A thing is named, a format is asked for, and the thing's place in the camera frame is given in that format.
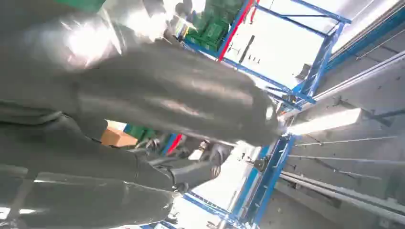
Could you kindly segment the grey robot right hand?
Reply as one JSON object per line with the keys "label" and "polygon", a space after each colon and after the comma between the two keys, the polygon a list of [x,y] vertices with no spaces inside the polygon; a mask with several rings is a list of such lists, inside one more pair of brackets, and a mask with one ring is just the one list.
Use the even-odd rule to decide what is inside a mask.
{"label": "grey robot right hand", "polygon": [[275,106],[248,76],[162,39],[161,0],[102,12],[55,0],[0,3],[0,226],[108,229],[164,220],[216,178],[203,161],[105,146],[107,121],[220,146],[265,146]]}

